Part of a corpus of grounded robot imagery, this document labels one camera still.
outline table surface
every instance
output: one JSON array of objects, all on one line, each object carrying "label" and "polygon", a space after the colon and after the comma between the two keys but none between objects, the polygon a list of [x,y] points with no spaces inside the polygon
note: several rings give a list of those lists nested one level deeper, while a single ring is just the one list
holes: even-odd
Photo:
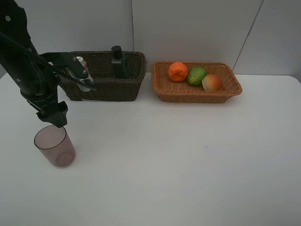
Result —
[{"label": "table surface", "polygon": [[224,104],[66,101],[74,163],[35,148],[42,123],[0,80],[1,226],[301,225],[301,85],[238,75]]}]

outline cable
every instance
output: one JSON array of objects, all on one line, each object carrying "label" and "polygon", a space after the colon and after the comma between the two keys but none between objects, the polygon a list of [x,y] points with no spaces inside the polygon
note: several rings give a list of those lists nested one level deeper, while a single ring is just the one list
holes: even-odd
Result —
[{"label": "cable", "polygon": [[79,85],[81,85],[83,87],[88,88],[88,89],[96,90],[95,86],[90,86],[90,85],[87,85],[87,84],[85,84],[83,82],[80,82],[80,81],[76,80],[75,78],[73,78],[73,77],[65,74],[61,70],[57,69],[56,67],[50,65],[46,60],[44,60],[43,58],[41,58],[39,55],[34,55],[31,51],[29,51],[27,48],[25,48],[24,46],[22,46],[21,44],[19,44],[15,40],[13,40],[12,38],[8,37],[6,34],[0,32],[0,38],[2,38],[5,41],[9,42],[16,49],[20,50],[23,54],[25,54],[28,57],[30,57],[30,58],[34,59],[35,61],[39,62],[40,64],[42,64],[46,68],[48,68],[48,69],[54,71],[55,73],[61,75],[63,78],[69,79],[72,82],[75,82],[75,83],[77,83],[77,84],[79,84]]}]

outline brown cup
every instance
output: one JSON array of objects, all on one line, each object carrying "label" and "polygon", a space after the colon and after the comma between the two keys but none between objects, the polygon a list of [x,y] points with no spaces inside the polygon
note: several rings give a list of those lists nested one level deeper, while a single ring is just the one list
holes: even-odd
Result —
[{"label": "brown cup", "polygon": [[74,160],[75,149],[64,127],[51,125],[41,129],[34,145],[56,167],[69,166]]}]

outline green fruit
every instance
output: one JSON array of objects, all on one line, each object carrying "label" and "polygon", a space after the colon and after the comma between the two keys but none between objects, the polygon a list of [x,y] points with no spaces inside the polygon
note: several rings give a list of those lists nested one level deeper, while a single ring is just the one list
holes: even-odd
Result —
[{"label": "green fruit", "polygon": [[206,77],[207,73],[204,67],[194,67],[189,71],[187,81],[193,86],[202,84],[202,80]]}]

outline black robotic arm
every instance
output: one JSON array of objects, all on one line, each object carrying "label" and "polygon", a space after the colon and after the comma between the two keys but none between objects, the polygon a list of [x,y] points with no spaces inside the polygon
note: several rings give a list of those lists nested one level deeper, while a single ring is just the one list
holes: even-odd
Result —
[{"label": "black robotic arm", "polygon": [[68,111],[64,101],[58,103],[58,75],[95,90],[72,53],[38,55],[27,32],[26,13],[13,0],[0,0],[0,64],[19,86],[21,95],[38,111],[39,119],[57,127],[67,124]]}]

